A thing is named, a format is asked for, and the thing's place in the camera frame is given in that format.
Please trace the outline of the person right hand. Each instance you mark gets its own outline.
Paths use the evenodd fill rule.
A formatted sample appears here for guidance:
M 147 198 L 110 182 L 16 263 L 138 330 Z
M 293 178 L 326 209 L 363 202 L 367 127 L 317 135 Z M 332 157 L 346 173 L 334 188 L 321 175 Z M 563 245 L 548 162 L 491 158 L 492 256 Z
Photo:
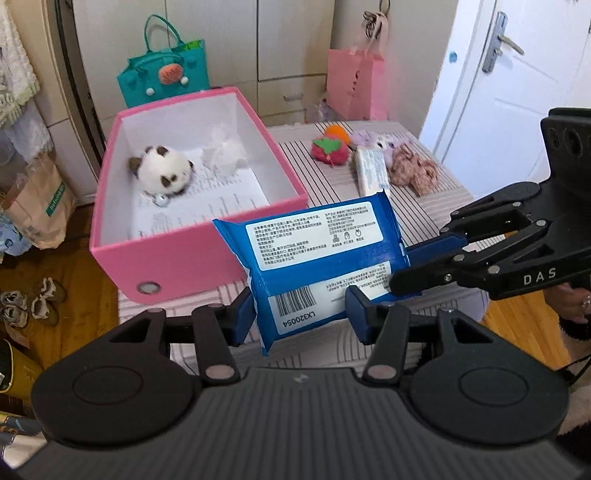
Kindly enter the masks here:
M 572 288 L 568 283 L 544 291 L 546 304 L 561 318 L 585 324 L 590 315 L 590 292 L 583 288 Z

